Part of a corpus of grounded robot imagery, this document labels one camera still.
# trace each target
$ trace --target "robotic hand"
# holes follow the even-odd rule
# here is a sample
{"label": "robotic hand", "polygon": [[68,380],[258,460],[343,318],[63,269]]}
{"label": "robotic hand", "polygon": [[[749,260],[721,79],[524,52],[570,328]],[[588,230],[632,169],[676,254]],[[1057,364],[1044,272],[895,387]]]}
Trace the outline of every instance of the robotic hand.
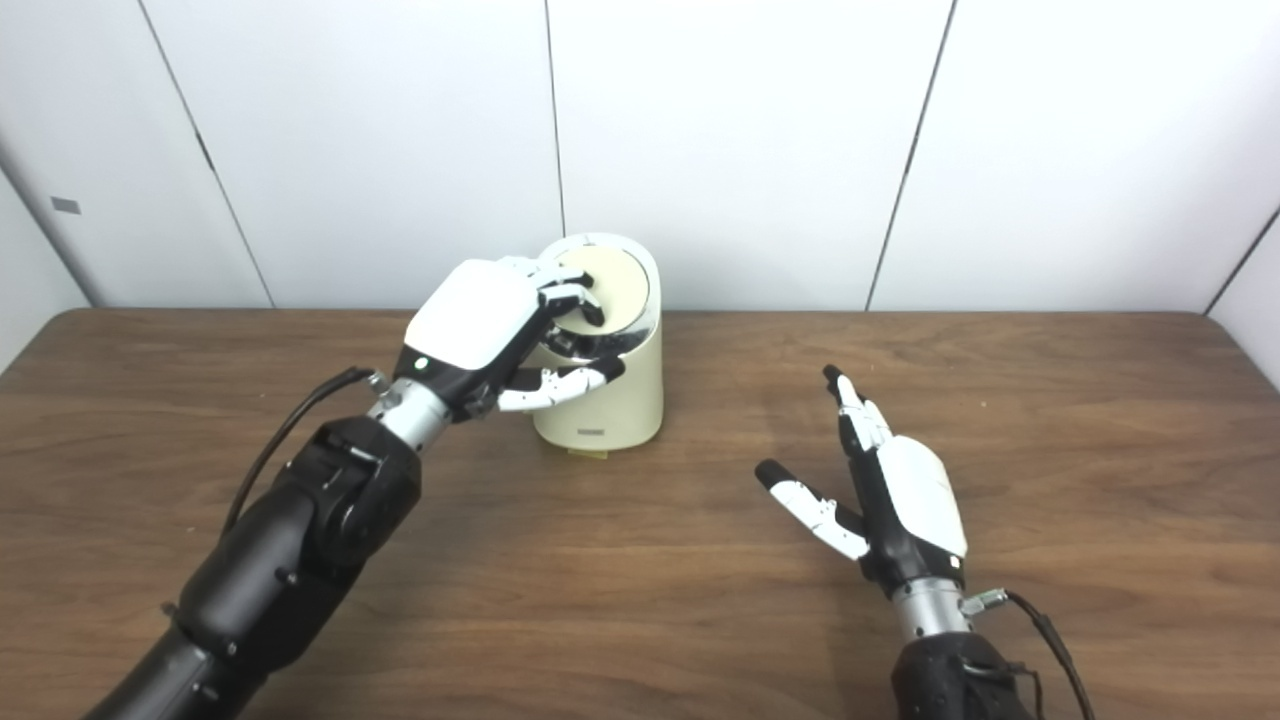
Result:
{"label": "robotic hand", "polygon": [[[165,607],[169,630],[92,720],[236,717],[266,678],[297,660],[421,495],[419,454],[454,423],[545,407],[625,370],[607,357],[520,369],[553,319],[581,309],[604,323],[590,275],[524,258],[467,260],[410,322],[393,382],[352,368],[298,406],[250,469],[223,537]],[[367,380],[367,414],[325,423],[243,516],[271,451],[316,402]]]}
{"label": "robotic hand", "polygon": [[861,566],[893,602],[905,647],[892,673],[902,720],[1029,720],[1018,675],[1036,680],[1036,715],[1043,717],[1039,675],[1007,662],[974,632],[973,618],[1007,601],[1030,616],[1068,671],[1084,716],[1093,711],[1066,647],[1047,615],[1016,593],[963,594],[969,550],[942,461],[924,445],[890,430],[836,366],[823,369],[838,406],[840,443],[849,459],[863,512],[827,500],[776,460],[755,475],[819,539]]}

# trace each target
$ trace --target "brown tabletop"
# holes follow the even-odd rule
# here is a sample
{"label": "brown tabletop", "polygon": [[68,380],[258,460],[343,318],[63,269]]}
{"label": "brown tabletop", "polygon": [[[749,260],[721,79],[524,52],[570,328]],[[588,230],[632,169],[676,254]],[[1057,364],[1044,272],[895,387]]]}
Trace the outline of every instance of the brown tabletop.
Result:
{"label": "brown tabletop", "polygon": [[[165,628],[242,473],[406,313],[84,310],[0,375],[0,716],[77,717]],[[1050,612],[1100,717],[1280,708],[1280,397],[1183,314],[678,314],[648,446],[451,429],[424,497],[247,717],[895,715],[892,607],[755,482],[852,501],[819,370],[946,461],[972,589]],[[347,391],[323,419],[362,413]],[[268,475],[274,474],[274,465]],[[1015,609],[980,620],[1066,682]]]}

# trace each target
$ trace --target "white wall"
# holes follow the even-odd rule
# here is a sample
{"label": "white wall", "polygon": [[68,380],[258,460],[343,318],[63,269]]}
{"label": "white wall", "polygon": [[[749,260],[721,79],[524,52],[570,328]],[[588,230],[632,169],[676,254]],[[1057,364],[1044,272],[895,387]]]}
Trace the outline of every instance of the white wall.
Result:
{"label": "white wall", "polygon": [[1280,202],[1280,3],[961,0],[873,310],[1203,311]]}
{"label": "white wall", "polygon": [[417,306],[561,237],[540,0],[146,0],[280,306]]}
{"label": "white wall", "polygon": [[860,310],[948,6],[550,0],[568,232],[671,307]]}
{"label": "white wall", "polygon": [[0,370],[50,318],[84,304],[84,295],[0,173]]}
{"label": "white wall", "polygon": [[1280,222],[1271,224],[1210,316],[1280,388]]}
{"label": "white wall", "polygon": [[0,0],[0,164],[100,302],[266,304],[137,3]]}

